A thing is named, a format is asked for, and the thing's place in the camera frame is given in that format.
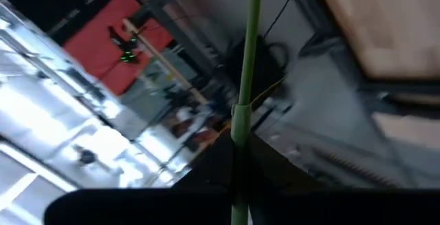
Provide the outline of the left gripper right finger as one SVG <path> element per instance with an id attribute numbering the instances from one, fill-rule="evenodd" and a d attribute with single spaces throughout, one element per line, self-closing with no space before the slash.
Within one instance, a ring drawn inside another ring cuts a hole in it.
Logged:
<path id="1" fill-rule="evenodd" d="M 250 134 L 249 185 L 273 191 L 315 191 L 327 185 L 292 164 L 254 133 Z"/>

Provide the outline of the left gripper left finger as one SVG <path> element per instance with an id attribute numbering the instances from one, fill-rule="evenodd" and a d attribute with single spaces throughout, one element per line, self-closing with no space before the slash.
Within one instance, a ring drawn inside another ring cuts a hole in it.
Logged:
<path id="1" fill-rule="evenodd" d="M 185 191 L 228 190 L 231 182 L 234 143 L 230 130 L 221 132 L 215 142 L 190 163 L 191 170 L 173 189 Z"/>

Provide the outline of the white tulip green stem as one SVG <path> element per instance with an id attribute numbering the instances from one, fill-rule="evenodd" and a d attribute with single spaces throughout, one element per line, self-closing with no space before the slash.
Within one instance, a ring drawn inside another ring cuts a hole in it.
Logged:
<path id="1" fill-rule="evenodd" d="M 251 91 L 254 75 L 256 41 L 259 33 L 261 0 L 249 0 L 243 52 L 241 82 L 237 104 L 232 109 L 231 139 L 234 142 L 232 164 L 231 225 L 248 225 L 247 154 L 252 115 Z"/>

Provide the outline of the black bag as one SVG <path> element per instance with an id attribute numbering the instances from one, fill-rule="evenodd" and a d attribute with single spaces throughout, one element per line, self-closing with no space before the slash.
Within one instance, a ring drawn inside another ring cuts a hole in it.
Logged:
<path id="1" fill-rule="evenodd" d="M 225 73 L 236 88 L 241 84 L 245 39 L 237 43 L 225 60 Z M 285 75 L 289 62 L 289 48 L 281 42 L 266 43 L 262 36 L 256 40 L 256 54 L 252 79 L 251 99 L 269 89 Z"/>

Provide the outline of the tan wooden pole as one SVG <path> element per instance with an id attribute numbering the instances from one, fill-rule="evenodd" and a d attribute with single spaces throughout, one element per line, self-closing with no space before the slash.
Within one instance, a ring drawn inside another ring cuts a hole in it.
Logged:
<path id="1" fill-rule="evenodd" d="M 166 71 L 171 74 L 171 76 L 184 89 L 188 90 L 201 104 L 206 105 L 208 103 L 204 96 L 197 89 L 195 89 L 190 82 L 188 82 L 188 80 L 178 71 L 178 69 L 176 69 L 161 52 L 159 52 L 146 38 L 142 36 L 140 29 L 137 29 L 128 19 L 124 19 L 123 23 L 127 30 L 133 33 L 146 46 L 148 51 L 153 54 L 153 56 L 164 66 Z"/>

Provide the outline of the black drone green lights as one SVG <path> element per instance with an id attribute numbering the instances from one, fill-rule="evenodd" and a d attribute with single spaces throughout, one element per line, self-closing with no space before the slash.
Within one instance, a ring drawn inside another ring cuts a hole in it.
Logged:
<path id="1" fill-rule="evenodd" d="M 138 48 L 138 42 L 135 37 L 131 37 L 129 40 L 124 40 L 114 29 L 113 26 L 107 28 L 111 41 L 122 51 L 120 60 L 124 63 L 138 64 L 140 61 L 134 54 L 134 51 Z"/>

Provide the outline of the red partition panel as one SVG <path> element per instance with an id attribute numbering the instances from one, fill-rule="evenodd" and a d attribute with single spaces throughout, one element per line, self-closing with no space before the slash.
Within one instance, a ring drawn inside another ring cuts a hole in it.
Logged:
<path id="1" fill-rule="evenodd" d="M 123 51 L 111 41 L 107 28 L 113 26 L 123 39 L 129 40 L 130 34 L 123 30 L 123 19 L 138 8 L 140 3 L 136 0 L 110 0 L 63 46 L 89 74 L 99 78 L 117 96 L 134 83 L 137 75 L 150 63 L 150 56 L 138 52 L 138 63 L 125 63 L 120 58 Z"/>

